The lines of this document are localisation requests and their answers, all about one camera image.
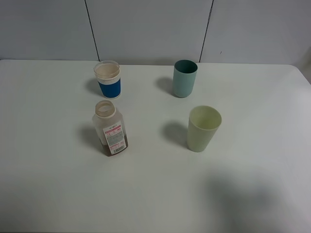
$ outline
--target table surface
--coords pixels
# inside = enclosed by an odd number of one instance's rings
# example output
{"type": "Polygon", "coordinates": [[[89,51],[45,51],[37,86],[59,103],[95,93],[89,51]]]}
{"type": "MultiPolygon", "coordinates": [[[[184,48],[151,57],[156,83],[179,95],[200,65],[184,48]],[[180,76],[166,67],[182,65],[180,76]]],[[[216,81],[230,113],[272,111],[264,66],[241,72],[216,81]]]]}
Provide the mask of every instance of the table surface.
{"type": "Polygon", "coordinates": [[[293,66],[198,64],[192,94],[173,66],[121,66],[129,147],[106,157],[92,126],[93,61],[0,61],[0,230],[311,232],[311,86],[293,66]],[[223,122],[185,141],[190,110],[223,122]]]}

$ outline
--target bottle label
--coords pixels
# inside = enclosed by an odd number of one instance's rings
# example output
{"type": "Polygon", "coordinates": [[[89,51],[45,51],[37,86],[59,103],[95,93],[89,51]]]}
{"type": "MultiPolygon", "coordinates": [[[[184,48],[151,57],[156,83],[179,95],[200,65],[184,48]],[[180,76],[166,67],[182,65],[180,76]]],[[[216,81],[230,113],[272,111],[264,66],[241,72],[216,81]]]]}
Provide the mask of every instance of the bottle label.
{"type": "Polygon", "coordinates": [[[121,121],[103,129],[111,154],[126,148],[121,121]]]}

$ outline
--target plastic bottle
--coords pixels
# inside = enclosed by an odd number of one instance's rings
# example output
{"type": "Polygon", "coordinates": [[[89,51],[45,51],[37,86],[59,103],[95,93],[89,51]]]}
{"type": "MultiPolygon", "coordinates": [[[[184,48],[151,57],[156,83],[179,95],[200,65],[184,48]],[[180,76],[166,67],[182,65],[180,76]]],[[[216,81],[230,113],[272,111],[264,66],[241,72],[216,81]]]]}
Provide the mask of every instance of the plastic bottle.
{"type": "Polygon", "coordinates": [[[128,147],[123,116],[112,102],[98,102],[92,120],[105,155],[118,154],[128,147]]]}

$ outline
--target pale green cup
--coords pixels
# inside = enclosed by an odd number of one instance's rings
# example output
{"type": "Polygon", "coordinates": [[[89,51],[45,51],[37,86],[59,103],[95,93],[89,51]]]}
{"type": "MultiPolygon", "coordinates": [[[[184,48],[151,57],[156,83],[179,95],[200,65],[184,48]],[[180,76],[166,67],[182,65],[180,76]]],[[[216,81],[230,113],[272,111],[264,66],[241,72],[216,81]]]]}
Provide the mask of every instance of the pale green cup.
{"type": "Polygon", "coordinates": [[[189,116],[187,144],[191,151],[202,152],[222,122],[220,113],[209,106],[193,108],[189,116]]]}

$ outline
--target cup rim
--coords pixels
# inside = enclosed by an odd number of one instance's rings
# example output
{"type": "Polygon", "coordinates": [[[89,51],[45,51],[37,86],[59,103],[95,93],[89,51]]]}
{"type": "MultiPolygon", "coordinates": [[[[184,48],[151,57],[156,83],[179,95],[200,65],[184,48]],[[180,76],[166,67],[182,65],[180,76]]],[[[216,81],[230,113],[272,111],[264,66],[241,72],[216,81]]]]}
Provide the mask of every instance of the cup rim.
{"type": "Polygon", "coordinates": [[[211,107],[211,106],[208,106],[208,105],[199,105],[199,106],[196,106],[196,107],[192,108],[192,110],[190,111],[190,114],[189,114],[189,121],[192,123],[192,125],[194,125],[196,128],[198,128],[198,129],[200,129],[200,130],[211,131],[211,130],[215,130],[215,129],[219,128],[219,126],[222,124],[223,118],[222,118],[222,115],[221,115],[215,108],[213,108],[213,107],[211,107]],[[191,120],[191,117],[190,117],[190,116],[191,116],[191,113],[193,112],[193,110],[196,109],[196,108],[199,108],[199,107],[207,107],[207,108],[210,108],[210,109],[214,110],[214,111],[219,115],[219,117],[220,117],[220,123],[219,123],[219,125],[218,125],[217,127],[213,128],[213,129],[203,129],[203,128],[198,127],[196,124],[194,124],[193,121],[191,120]]]}
{"type": "Polygon", "coordinates": [[[112,61],[112,60],[104,60],[104,61],[101,61],[101,62],[97,63],[96,66],[93,68],[93,70],[94,70],[94,73],[95,73],[97,78],[102,79],[102,80],[112,80],[112,79],[117,77],[118,73],[120,74],[120,65],[117,62],[112,61]],[[109,79],[101,78],[100,77],[101,74],[96,72],[96,69],[98,67],[100,67],[101,65],[103,65],[103,64],[115,64],[118,67],[118,70],[116,72],[114,72],[112,74],[109,74],[109,76],[113,76],[112,78],[109,78],[109,79]]]}
{"type": "Polygon", "coordinates": [[[175,62],[174,68],[175,68],[178,72],[183,73],[183,74],[193,74],[193,73],[195,73],[195,72],[198,71],[198,65],[197,65],[194,61],[187,60],[187,59],[182,59],[182,60],[179,60],[179,61],[175,62]],[[185,73],[185,72],[182,72],[182,71],[180,71],[180,70],[178,70],[178,69],[176,68],[177,63],[179,63],[179,62],[190,62],[190,63],[192,63],[192,64],[195,64],[196,69],[195,69],[195,71],[192,72],[192,73],[185,73]]]}

